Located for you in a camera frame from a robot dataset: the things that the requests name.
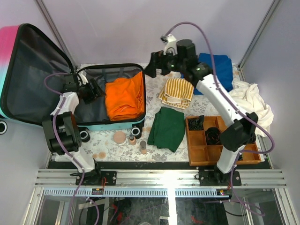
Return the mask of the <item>orange garment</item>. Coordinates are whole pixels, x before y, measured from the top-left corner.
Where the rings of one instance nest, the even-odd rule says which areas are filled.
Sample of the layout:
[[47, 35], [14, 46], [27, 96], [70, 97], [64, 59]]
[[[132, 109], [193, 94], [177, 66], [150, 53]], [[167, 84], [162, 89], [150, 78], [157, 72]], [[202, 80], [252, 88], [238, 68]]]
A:
[[133, 120], [145, 113], [143, 73], [105, 85], [105, 107], [111, 121]]

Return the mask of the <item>yellow white striped towel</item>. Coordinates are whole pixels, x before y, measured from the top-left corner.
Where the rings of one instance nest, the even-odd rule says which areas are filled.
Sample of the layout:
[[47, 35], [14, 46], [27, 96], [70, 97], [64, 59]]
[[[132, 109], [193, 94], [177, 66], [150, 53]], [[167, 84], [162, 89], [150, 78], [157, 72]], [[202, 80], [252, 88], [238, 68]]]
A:
[[193, 98], [193, 85], [183, 78], [168, 78], [158, 99], [162, 104], [187, 109]]

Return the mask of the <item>dark green garment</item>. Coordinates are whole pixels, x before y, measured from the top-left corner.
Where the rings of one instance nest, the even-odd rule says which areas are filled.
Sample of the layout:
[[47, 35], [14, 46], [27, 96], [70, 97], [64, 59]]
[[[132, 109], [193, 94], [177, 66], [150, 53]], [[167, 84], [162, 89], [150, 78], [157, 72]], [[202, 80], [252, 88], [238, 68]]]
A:
[[163, 106], [155, 114], [147, 144], [176, 152], [184, 135], [184, 113]]

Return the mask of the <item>blue garment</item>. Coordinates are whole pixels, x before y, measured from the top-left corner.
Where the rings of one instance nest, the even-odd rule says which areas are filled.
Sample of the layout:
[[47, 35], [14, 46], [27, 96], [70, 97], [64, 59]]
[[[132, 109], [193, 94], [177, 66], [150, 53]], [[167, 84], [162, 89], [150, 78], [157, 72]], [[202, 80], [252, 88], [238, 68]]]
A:
[[[216, 66], [217, 77], [227, 92], [230, 92], [233, 89], [232, 60], [227, 55], [213, 55], [213, 58]], [[212, 68], [210, 54], [200, 53], [198, 60], [200, 62], [207, 63]], [[195, 88], [194, 95], [202, 95], [202, 93]]]

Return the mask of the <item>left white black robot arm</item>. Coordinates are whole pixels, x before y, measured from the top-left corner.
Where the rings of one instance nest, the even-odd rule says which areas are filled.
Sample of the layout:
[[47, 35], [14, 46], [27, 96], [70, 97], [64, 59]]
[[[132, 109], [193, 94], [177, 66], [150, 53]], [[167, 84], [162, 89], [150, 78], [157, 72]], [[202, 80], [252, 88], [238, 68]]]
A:
[[42, 123], [52, 153], [67, 157], [79, 177], [102, 181], [96, 161], [81, 149], [82, 132], [137, 128], [146, 115], [145, 72], [135, 63], [90, 65], [64, 73], [59, 102]]

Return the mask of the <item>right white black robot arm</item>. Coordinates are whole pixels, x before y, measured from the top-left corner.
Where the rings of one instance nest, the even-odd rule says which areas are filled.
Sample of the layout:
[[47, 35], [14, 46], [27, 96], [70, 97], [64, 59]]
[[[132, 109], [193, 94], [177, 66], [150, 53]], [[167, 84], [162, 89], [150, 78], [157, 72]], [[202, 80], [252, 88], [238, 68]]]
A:
[[173, 72], [183, 74], [216, 108], [222, 117], [226, 130], [220, 135], [223, 145], [221, 155], [217, 161], [217, 171], [214, 181], [219, 185], [226, 184], [235, 165], [235, 160], [245, 148], [245, 145], [255, 134], [255, 123], [258, 121], [256, 113], [248, 113], [238, 106], [221, 82], [214, 75], [211, 66], [199, 62], [195, 52], [195, 45], [190, 39], [176, 40], [173, 36], [162, 37], [164, 49], [153, 52], [150, 62], [145, 68], [146, 75], [156, 77], [156, 70], [162, 75]]

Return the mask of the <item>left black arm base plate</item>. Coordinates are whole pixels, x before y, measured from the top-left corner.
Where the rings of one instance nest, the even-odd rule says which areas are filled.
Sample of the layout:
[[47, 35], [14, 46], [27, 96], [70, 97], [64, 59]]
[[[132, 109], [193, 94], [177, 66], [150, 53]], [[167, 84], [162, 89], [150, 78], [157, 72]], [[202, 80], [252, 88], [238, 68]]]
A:
[[91, 171], [82, 173], [72, 173], [70, 176], [76, 177], [76, 185], [84, 186], [115, 186], [117, 180], [116, 171]]

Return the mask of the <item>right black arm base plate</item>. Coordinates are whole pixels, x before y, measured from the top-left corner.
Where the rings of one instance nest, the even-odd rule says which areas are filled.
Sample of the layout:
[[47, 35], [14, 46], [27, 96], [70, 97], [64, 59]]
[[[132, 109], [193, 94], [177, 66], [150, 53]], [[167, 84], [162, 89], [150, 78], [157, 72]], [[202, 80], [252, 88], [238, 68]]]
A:
[[200, 182], [201, 186], [205, 187], [229, 186], [229, 184], [241, 186], [241, 178], [238, 171], [234, 171], [231, 175], [231, 173], [223, 174], [216, 171], [199, 170], [198, 174], [196, 174], [194, 178]]

